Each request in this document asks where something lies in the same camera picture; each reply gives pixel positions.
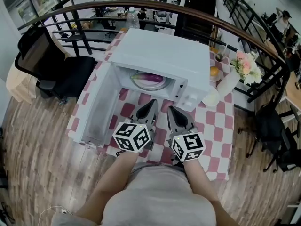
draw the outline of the pink flower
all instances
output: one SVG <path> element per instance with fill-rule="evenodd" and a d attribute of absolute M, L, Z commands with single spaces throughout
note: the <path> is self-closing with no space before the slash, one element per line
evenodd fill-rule
<path fill-rule="evenodd" d="M 239 50 L 236 52 L 236 55 L 237 59 L 244 59 L 246 57 L 245 53 Z"/>
<path fill-rule="evenodd" d="M 246 75 L 246 74 L 249 74 L 250 71 L 251 71 L 251 62 L 248 61 L 247 59 L 244 59 L 242 62 L 242 65 L 243 65 L 243 73 Z"/>

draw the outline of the white vase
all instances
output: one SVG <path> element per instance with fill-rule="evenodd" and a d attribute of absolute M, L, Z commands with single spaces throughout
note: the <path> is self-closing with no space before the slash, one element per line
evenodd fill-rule
<path fill-rule="evenodd" d="M 228 73 L 225 78 L 216 87 L 221 97 L 225 97 L 229 94 L 239 82 L 240 76 L 235 69 Z"/>

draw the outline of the white plate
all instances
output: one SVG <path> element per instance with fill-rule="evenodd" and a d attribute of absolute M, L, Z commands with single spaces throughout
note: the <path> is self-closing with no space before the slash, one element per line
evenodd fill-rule
<path fill-rule="evenodd" d="M 218 93 L 216 88 L 210 86 L 210 91 L 208 95 L 202 100 L 202 102 L 208 107 L 214 107 L 217 106 L 219 101 L 220 101 L 220 94 Z"/>
<path fill-rule="evenodd" d="M 140 80 L 140 79 L 133 79 L 133 83 L 144 90 L 159 90 L 165 88 L 169 85 L 169 80 L 166 77 L 163 77 L 163 81 L 161 82 L 154 82 L 154 81 L 147 81 L 147 80 Z"/>

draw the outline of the purple eggplant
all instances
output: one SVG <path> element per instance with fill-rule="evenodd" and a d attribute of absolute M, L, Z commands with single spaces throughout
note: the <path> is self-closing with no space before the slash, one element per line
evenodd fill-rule
<path fill-rule="evenodd" d="M 153 73 L 138 73 L 131 77 L 133 80 L 146 80 L 146 81 L 153 81 L 153 82 L 162 82 L 163 76 L 156 75 Z"/>

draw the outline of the open microwave door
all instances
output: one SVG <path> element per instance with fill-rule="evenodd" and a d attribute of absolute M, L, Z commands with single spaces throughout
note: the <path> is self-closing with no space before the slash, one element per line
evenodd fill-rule
<path fill-rule="evenodd" d="M 109 62 L 99 62 L 82 91 L 67 126 L 75 142 L 102 146 L 121 84 Z"/>

